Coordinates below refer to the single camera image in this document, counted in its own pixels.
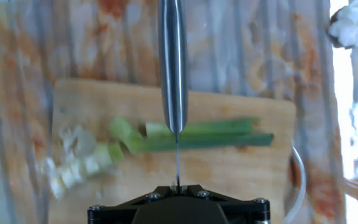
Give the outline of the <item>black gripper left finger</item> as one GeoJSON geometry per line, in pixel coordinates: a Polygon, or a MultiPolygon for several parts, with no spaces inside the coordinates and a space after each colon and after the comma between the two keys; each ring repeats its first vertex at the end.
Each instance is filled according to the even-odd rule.
{"type": "Polygon", "coordinates": [[[171,195],[172,190],[170,187],[160,186],[153,192],[113,207],[92,205],[87,209],[88,224],[131,223],[141,206],[170,197],[171,195]]]}

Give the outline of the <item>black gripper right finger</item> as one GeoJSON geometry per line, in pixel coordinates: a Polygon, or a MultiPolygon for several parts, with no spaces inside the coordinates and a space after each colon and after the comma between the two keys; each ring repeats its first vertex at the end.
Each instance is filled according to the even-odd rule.
{"type": "Polygon", "coordinates": [[[271,224],[270,202],[265,198],[244,201],[206,190],[200,185],[187,185],[186,196],[214,202],[229,223],[271,224]]]}

